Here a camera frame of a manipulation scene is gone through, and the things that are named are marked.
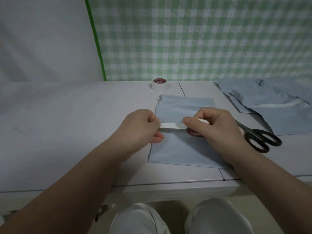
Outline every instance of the table surface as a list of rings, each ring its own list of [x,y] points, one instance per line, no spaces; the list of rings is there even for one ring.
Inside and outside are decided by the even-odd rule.
[[[0,84],[0,192],[44,190],[107,139],[136,109],[152,111],[161,94],[210,97],[241,123],[263,129],[255,115],[240,114],[209,81],[170,82],[155,92],[150,82]],[[281,136],[266,155],[293,175],[312,175],[312,133]],[[232,170],[148,163],[150,145],[124,162],[113,186],[237,179]]]

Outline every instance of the black scissors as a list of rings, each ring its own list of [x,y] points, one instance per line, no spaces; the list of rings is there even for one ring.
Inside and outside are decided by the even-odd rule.
[[[273,133],[270,133],[270,132],[265,131],[265,130],[250,129],[249,127],[244,126],[242,123],[240,123],[238,121],[236,121],[236,123],[240,128],[243,129],[243,131],[245,133],[245,140],[252,146],[252,148],[254,148],[255,150],[257,150],[260,153],[267,153],[270,150],[269,146],[267,146],[266,143],[273,145],[273,146],[280,146],[282,144],[282,141],[280,140],[280,138],[278,138]],[[264,135],[268,135],[269,137],[271,137],[274,140],[271,140]],[[262,147],[262,149],[255,146],[250,141],[251,139],[253,139],[255,142],[257,142],[257,144],[259,144]]]

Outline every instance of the white wall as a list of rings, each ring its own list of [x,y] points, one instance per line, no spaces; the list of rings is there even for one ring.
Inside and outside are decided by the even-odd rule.
[[[103,80],[84,0],[0,0],[0,81]]]

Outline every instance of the gingham backdrop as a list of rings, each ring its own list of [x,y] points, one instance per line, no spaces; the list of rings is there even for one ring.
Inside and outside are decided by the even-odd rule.
[[[107,80],[312,75],[312,0],[89,3]]]

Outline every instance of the table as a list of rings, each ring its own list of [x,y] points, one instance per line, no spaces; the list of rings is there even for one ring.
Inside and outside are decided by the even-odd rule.
[[[0,84],[0,211],[24,206],[107,139],[127,114],[154,111],[161,94],[214,98],[216,107],[243,124],[262,128],[252,115],[238,113],[213,82],[170,83],[164,93],[150,82]],[[268,157],[312,182],[311,139],[289,136],[300,143],[292,144],[282,138],[283,146],[271,148]],[[147,145],[121,165],[105,204],[249,193],[232,170],[148,163],[149,151]]]

